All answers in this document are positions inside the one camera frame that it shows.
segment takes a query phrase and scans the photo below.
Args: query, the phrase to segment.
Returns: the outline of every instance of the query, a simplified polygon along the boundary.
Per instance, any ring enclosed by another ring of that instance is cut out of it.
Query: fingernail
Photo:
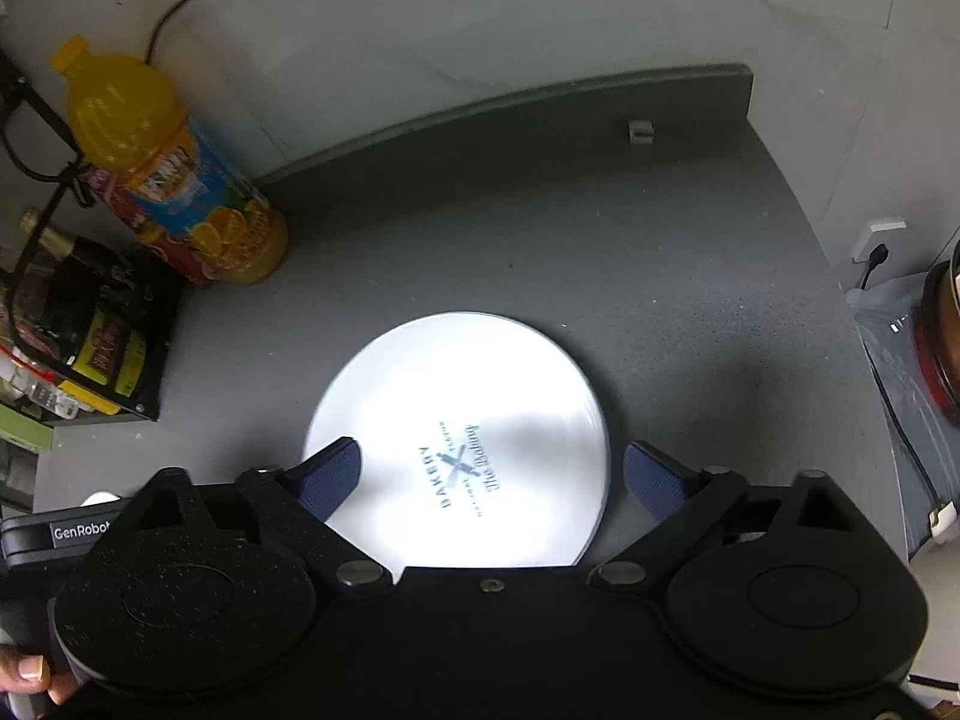
[[[20,663],[16,664],[17,673],[29,683],[40,681],[43,676],[43,656],[32,655],[27,658],[21,658]]]

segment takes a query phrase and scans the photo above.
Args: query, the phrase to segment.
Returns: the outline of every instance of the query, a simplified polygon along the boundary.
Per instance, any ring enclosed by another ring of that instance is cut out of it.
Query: red package
[[[187,281],[196,287],[207,287],[216,281],[216,274],[200,261],[192,248],[167,233],[136,204],[117,181],[116,173],[100,167],[90,167],[83,174],[83,180],[93,194],[136,233],[136,240],[141,245],[154,252]]]

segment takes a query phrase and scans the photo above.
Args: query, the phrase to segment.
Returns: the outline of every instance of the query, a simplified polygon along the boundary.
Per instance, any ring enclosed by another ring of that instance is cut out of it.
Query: gray table
[[[797,201],[746,122],[742,67],[566,86],[413,122],[296,166],[267,192],[290,254],[181,307],[158,423],[58,428],[37,510],[294,464],[364,344],[414,317],[527,322],[594,385],[613,464],[643,437],[755,483],[829,471],[899,554],[898,480],[853,321]],[[654,146],[627,120],[651,119]],[[650,527],[614,474],[589,560]]]

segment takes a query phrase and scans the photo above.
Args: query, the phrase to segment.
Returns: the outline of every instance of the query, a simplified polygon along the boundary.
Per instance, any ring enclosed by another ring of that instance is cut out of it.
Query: black plug
[[[867,271],[863,274],[863,281],[860,282],[861,290],[867,289],[867,280],[870,278],[870,274],[874,272],[874,269],[878,265],[883,265],[889,256],[890,250],[886,244],[878,244],[874,250],[870,252],[870,257],[867,258]]]

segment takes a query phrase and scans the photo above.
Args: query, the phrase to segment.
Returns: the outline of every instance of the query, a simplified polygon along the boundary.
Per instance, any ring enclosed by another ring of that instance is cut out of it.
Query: printed logo on plate
[[[445,422],[439,422],[440,435],[431,445],[419,447],[419,461],[441,509],[469,506],[483,517],[488,495],[496,494],[500,483],[487,457],[478,425],[466,425],[451,435]]]

